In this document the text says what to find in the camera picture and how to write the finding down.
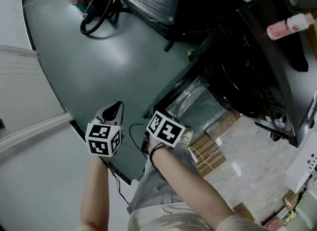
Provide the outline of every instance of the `black wristband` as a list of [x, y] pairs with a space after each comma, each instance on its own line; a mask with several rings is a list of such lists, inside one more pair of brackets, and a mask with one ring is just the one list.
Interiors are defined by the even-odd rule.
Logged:
[[153, 148], [153, 150], [152, 150], [151, 153], [150, 153], [150, 161], [151, 161], [153, 167], [154, 167], [157, 171], [159, 171], [159, 170], [158, 170], [157, 167], [154, 165], [154, 162], [153, 162], [153, 154], [154, 154], [154, 152], [155, 152], [156, 150], [158, 150], [158, 149], [160, 149], [160, 148], [163, 148], [163, 147], [164, 147], [164, 143], [159, 143], [158, 145], [156, 145], [156, 146]]
[[106, 167], [109, 169], [109, 164], [108, 164], [101, 156], [99, 156], [99, 158], [101, 159], [101, 161], [103, 162], [103, 164], [105, 164]]

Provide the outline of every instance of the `white baseboard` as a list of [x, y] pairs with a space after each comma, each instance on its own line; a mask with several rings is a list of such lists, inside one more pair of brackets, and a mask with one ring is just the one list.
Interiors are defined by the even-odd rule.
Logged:
[[32, 126], [26, 127], [22, 130], [11, 133], [0, 139], [0, 154], [29, 138], [72, 120], [74, 120], [74, 118], [70, 113], [64, 113], [62, 115], [55, 116]]
[[38, 58], [38, 52], [34, 50], [26, 50], [22, 48], [16, 48], [6, 45], [0, 45], [0, 52], [5, 54], [17, 55], [17, 56], [24, 56], [24, 57], [31, 57], [31, 58]]

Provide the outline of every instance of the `wooden slat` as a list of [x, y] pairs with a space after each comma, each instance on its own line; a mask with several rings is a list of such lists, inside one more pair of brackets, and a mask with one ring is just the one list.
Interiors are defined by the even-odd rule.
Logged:
[[[212, 160], [216, 155], [220, 154], [221, 151], [219, 150], [218, 152], [214, 153], [216, 150], [218, 149], [218, 145], [217, 144], [213, 144], [211, 147], [209, 147], [206, 151], [204, 151], [203, 153], [201, 153], [202, 157], [205, 159], [207, 159], [211, 154], [212, 156], [208, 159], [208, 161]], [[200, 164], [203, 159], [202, 157], [200, 157], [199, 155], [196, 157], [198, 162], [197, 164]]]
[[215, 143], [212, 139], [208, 140], [208, 142], [209, 144], [205, 143], [201, 145], [200, 147], [196, 148], [200, 154], [202, 154], [205, 150], [207, 150], [210, 146], [212, 146]]
[[[212, 166], [213, 169], [216, 169], [217, 167], [219, 167], [222, 163], [224, 163], [226, 161], [226, 158], [225, 157], [222, 157], [220, 159], [220, 161], [218, 161], [216, 164], [214, 164]], [[209, 168], [207, 169], [206, 171], [204, 171], [203, 173], [201, 173], [202, 177], [205, 177], [206, 175], [208, 175], [210, 172], [212, 172], [212, 169]]]
[[205, 144], [208, 140], [210, 140], [210, 137], [207, 134], [203, 134], [202, 137], [200, 137], [198, 140], [196, 140], [193, 144], [191, 144], [190, 146], [197, 149], [199, 148], [201, 145]]
[[[214, 157], [212, 160], [208, 160], [207, 163], [212, 167], [213, 165], [215, 165], [218, 161], [221, 160], [221, 158], [223, 158], [224, 155], [222, 153], [218, 154], [216, 157]], [[203, 173], [205, 172], [207, 169], [210, 169], [210, 167], [206, 164], [206, 163], [203, 163], [201, 164], [199, 167], [198, 167], [198, 171], [200, 173]]]
[[207, 150], [208, 148], [210, 148], [212, 145], [214, 144], [214, 142], [210, 139], [208, 140], [206, 143], [204, 143], [202, 146], [195, 148], [197, 151], [194, 151], [194, 154], [196, 157], [199, 156], [198, 153], [202, 154], [205, 150]]

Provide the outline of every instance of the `cardboard box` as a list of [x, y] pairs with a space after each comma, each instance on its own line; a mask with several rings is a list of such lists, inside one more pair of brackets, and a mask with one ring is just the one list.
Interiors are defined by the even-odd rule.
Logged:
[[295, 208], [299, 193], [295, 194], [292, 190], [289, 190], [283, 197], [283, 204], [288, 210], [292, 211]]
[[277, 217], [272, 218], [268, 223], [266, 223], [265, 227], [270, 231], [287, 231], [283, 221]]
[[236, 207], [233, 208], [233, 210], [241, 215], [242, 217], [254, 222], [254, 218], [251, 215], [250, 211], [248, 210], [248, 208], [244, 205], [244, 203], [238, 204]]

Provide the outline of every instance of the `gray floor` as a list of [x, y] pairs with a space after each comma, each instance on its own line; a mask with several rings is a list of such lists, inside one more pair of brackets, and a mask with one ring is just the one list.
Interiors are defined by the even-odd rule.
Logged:
[[217, 139], [227, 161], [204, 177], [231, 207], [244, 203], [257, 223], [283, 206], [285, 171], [298, 154], [287, 140], [273, 142], [267, 135], [241, 117]]
[[[135, 148], [128, 128], [161, 90], [190, 64], [185, 43], [166, 53], [166, 39], [135, 15], [121, 13], [117, 23], [105, 21], [87, 37], [80, 33], [82, 16], [67, 0], [26, 0], [26, 15], [43, 69], [57, 96], [85, 131], [95, 112], [122, 101], [123, 144], [112, 162], [128, 178], [138, 177], [145, 159]], [[143, 129], [136, 126], [138, 143]]]

